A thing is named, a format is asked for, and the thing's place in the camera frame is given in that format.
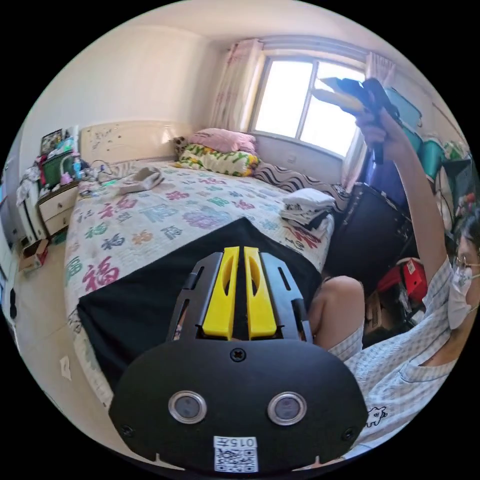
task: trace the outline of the hand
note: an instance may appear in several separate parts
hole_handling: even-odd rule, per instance
[[[383,158],[395,163],[401,162],[406,156],[417,156],[402,127],[384,108],[380,111],[381,127],[375,126],[374,121],[371,113],[363,113],[356,118],[356,124],[369,148],[376,143],[383,144]]]

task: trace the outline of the tiled floor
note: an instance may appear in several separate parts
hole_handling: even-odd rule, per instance
[[[117,452],[143,460],[122,442],[77,360],[66,323],[64,256],[65,243],[50,245],[40,269],[28,276],[16,274],[18,349],[39,387],[78,429]],[[13,263],[16,270],[18,259]],[[60,360],[64,357],[69,359],[71,380],[62,376]]]

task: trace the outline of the bedspread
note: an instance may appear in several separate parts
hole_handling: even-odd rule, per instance
[[[282,220],[283,190],[255,178],[236,178],[154,163],[164,180],[149,191],[119,194],[119,185],[79,186],[65,251],[65,303],[80,365],[108,408],[113,393],[95,359],[76,307],[80,297],[116,281],[241,217],[272,240],[303,255],[319,271],[326,260],[333,217],[316,238]]]

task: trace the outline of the woman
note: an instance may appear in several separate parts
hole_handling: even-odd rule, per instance
[[[385,110],[382,128],[373,126],[373,120],[366,113],[357,125],[369,147],[383,143],[385,160],[398,169],[428,282],[426,311],[410,331],[362,350],[365,305],[358,282],[332,278],[312,302],[309,319],[315,343],[345,362],[369,412],[352,449],[336,462],[382,444],[427,405],[454,367],[480,302],[480,209],[464,224],[452,268],[442,218],[415,150]]]

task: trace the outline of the window frame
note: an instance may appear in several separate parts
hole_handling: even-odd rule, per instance
[[[259,112],[260,112],[260,107],[262,105],[262,100],[264,98],[265,94],[265,88],[267,86],[267,80],[269,78],[270,70],[272,68],[273,62],[305,62],[312,64],[312,69],[311,69],[311,75],[310,75],[310,81],[308,83],[308,90],[305,96],[305,100],[303,102],[303,108],[301,111],[300,115],[300,120],[298,122],[298,127],[296,130],[295,137],[290,137],[290,136],[285,136],[285,135],[280,135],[278,133],[271,133],[268,131],[263,131],[263,130],[256,130],[254,129],[254,125],[257,123],[258,117],[259,117]],[[330,157],[333,157],[337,160],[343,161],[345,157],[343,155],[340,155],[338,153],[335,153],[334,151],[328,150],[326,148],[323,148],[319,145],[315,145],[313,143],[308,143],[306,141],[300,140],[304,127],[305,127],[305,120],[307,118],[307,113],[309,110],[309,105],[310,101],[312,98],[312,90],[315,85],[315,80],[317,78],[317,73],[319,71],[319,64],[321,63],[327,63],[327,64],[334,64],[338,65],[340,67],[345,67],[350,70],[355,70],[360,73],[365,73],[365,70],[362,68],[359,68],[357,66],[352,66],[351,64],[348,63],[348,61],[336,61],[332,59],[323,59],[319,56],[310,56],[310,55],[304,55],[304,54],[298,54],[298,55],[268,55],[265,57],[265,63],[263,66],[263,71],[260,76],[260,81],[259,81],[259,87],[257,90],[257,93],[255,95],[255,101],[253,103],[253,109],[252,109],[252,115],[250,117],[250,122],[248,123],[248,131],[251,132],[253,135],[262,135],[274,139],[279,139],[279,140],[284,140],[287,142],[295,143],[298,145],[302,145],[305,147],[309,147],[311,149],[317,150],[319,152],[322,152],[325,155],[328,155]]]

